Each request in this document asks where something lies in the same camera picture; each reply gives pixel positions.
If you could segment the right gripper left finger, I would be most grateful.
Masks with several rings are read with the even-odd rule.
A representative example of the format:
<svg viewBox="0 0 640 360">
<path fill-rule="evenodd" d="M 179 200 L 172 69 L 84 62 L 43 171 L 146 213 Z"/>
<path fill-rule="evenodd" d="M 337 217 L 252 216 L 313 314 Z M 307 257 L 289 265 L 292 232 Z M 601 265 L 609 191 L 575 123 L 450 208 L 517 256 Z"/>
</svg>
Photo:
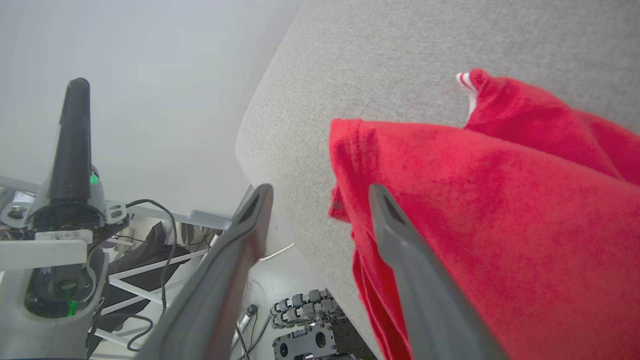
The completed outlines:
<svg viewBox="0 0 640 360">
<path fill-rule="evenodd" d="M 137 360 L 226 360 L 249 270 L 265 255 L 274 188 L 258 186 L 154 326 Z"/>
</svg>

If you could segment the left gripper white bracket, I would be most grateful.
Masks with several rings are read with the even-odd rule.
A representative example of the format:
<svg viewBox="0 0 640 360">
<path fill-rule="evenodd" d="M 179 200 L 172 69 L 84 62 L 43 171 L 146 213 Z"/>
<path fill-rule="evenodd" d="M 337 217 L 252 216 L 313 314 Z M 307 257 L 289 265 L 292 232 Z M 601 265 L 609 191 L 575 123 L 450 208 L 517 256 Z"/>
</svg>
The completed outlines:
<svg viewBox="0 0 640 360">
<path fill-rule="evenodd" d="M 126 206 L 106 200 L 92 168 L 85 78 L 67 84 L 58 125 L 49 184 L 27 202 L 1 207 L 1 270 L 20 276 L 14 294 L 43 319 L 96 310 L 106 284 L 102 247 L 130 224 Z"/>
</svg>

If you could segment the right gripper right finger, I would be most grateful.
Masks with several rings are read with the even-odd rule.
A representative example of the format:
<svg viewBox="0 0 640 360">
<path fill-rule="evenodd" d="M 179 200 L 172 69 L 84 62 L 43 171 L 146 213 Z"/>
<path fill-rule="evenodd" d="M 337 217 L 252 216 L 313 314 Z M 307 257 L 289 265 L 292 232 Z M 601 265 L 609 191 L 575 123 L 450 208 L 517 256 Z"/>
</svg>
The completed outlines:
<svg viewBox="0 0 640 360">
<path fill-rule="evenodd" d="M 378 253 L 392 269 L 416 360 L 506 360 L 450 272 L 381 184 L 369 187 Z"/>
</svg>

